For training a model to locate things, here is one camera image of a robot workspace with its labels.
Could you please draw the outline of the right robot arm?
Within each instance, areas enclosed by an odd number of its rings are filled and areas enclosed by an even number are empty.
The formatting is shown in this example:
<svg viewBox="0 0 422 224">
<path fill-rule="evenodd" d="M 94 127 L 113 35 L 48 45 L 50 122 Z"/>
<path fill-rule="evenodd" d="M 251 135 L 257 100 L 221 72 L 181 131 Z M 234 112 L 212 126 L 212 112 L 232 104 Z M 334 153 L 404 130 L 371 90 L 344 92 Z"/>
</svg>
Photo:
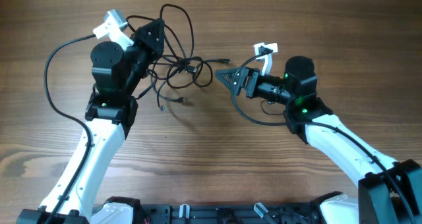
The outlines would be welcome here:
<svg viewBox="0 0 422 224">
<path fill-rule="evenodd" d="M 399 162 L 384 155 L 350 131 L 317 96 L 312 59 L 290 58 L 283 77 L 242 65 L 217 70 L 216 78 L 232 99 L 245 90 L 248 98 L 284 105 L 281 124 L 353 181 L 356 199 L 333 192 L 314 202 L 318 223 L 421 222 L 421 166 L 412 159 Z"/>
</svg>

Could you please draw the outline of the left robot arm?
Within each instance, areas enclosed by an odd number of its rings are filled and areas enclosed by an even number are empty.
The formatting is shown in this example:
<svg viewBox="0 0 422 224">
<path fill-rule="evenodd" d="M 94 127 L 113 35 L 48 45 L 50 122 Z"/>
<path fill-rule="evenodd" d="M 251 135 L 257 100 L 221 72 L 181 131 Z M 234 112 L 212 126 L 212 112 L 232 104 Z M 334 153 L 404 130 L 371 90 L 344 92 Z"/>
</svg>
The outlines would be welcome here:
<svg viewBox="0 0 422 224">
<path fill-rule="evenodd" d="M 24 209 L 17 223 L 89 223 L 107 168 L 123 145 L 138 110 L 133 96 L 150 74 L 149 65 L 164 51 L 162 18 L 138 28 L 131 37 L 127 23 L 109 17 L 94 36 L 109 36 L 91 53 L 95 83 L 85 111 L 80 142 L 53 190 L 36 210 Z"/>
</svg>

